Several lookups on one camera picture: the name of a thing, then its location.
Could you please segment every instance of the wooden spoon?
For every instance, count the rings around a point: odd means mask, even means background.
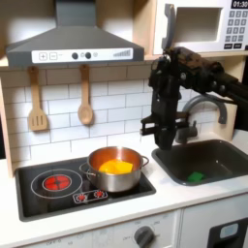
[[[82,104],[78,109],[78,118],[82,124],[88,125],[93,119],[93,111],[89,105],[89,67],[83,65],[80,71]]]
[[[36,67],[28,68],[28,73],[31,81],[31,92],[33,100],[33,109],[28,116],[28,125],[32,131],[40,131],[47,128],[47,116],[40,106],[40,93],[38,75],[39,70]]]

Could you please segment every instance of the red stove button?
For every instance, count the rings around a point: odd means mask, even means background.
[[[77,197],[77,199],[78,199],[79,201],[83,202],[83,201],[85,200],[85,195],[79,195],[79,196]]]
[[[101,198],[104,196],[104,192],[103,191],[97,191],[94,194],[95,198]]]

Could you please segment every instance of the green sponge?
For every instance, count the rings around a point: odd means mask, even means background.
[[[204,179],[204,175],[200,172],[194,171],[191,175],[188,177],[189,182],[200,182]]]

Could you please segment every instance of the white cabinet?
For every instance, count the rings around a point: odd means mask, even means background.
[[[247,217],[248,195],[185,208],[178,248],[206,248],[211,228]],[[247,247],[246,234],[243,248]]]
[[[143,217],[130,222],[62,236],[41,243],[23,246],[26,248],[139,248],[136,233],[148,227],[154,239],[149,248],[176,248],[180,221],[180,210]]]

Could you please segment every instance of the black stovetop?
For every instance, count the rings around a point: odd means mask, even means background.
[[[95,188],[79,167],[87,158],[21,168],[15,171],[19,219],[38,220],[50,216],[126,201],[155,194],[141,174],[139,184],[123,193]]]

